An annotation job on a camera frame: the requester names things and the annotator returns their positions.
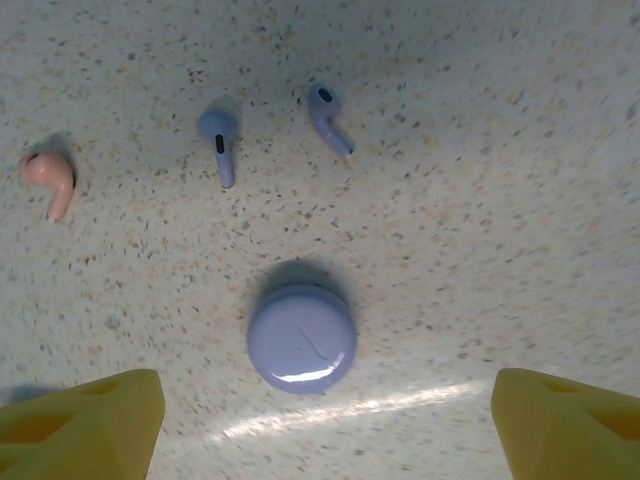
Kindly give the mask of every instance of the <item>earbud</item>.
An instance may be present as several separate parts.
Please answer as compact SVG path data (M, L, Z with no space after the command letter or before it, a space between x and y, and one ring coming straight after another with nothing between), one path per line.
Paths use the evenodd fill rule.
M73 196L73 169L69 162L59 153L40 153L23 157L18 169L28 182L56 188L49 205L47 220L60 220Z
M342 158L353 153L353 145L331 124L331 118L340 114L342 106L335 92L329 87L316 83L309 89L309 116L318 134Z
M222 188L231 188L235 182L231 145L238 133L236 119L222 110L211 110L200 115L198 133L216 150L218 176Z

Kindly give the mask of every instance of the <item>lavender earbud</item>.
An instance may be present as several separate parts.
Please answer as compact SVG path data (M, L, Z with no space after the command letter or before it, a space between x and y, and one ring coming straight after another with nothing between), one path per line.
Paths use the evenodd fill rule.
M198 133L216 150L218 176L222 188L231 188L235 181L231 145L238 133L236 119L222 110L211 110L198 118Z
M340 114L342 106L335 92L320 83L309 89L309 116L318 134L342 158L353 153L353 146L345 136L331 124L331 118Z

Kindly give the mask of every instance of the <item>terrazzo surface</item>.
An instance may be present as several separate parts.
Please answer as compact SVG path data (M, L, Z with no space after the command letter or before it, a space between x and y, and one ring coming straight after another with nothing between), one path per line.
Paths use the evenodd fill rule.
M640 2L0 9L3 402L154 368L150 479L509 479L500 368L640 395ZM342 97L346 161L308 121L312 81ZM195 132L221 96L227 191ZM16 169L42 142L78 172L58 224ZM246 351L295 259L358 322L321 396L274 390Z

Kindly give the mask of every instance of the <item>speckled countertop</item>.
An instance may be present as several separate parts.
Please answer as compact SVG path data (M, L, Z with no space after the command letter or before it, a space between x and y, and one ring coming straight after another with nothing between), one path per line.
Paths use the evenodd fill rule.
M640 395L638 51L636 0L5 0L0 393L157 369L154 480L510 478L500 368ZM343 97L347 161L312 78ZM228 191L194 126L225 94ZM61 224L16 170L39 142L78 168ZM246 353L296 257L358 318L323 396Z

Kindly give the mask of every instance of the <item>yellow object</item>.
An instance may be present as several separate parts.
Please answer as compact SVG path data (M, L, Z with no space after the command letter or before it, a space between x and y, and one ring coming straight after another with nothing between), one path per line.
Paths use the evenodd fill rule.
M491 410L514 480L640 479L640 398L513 368Z
M154 370L0 408L0 480L143 480L163 417Z

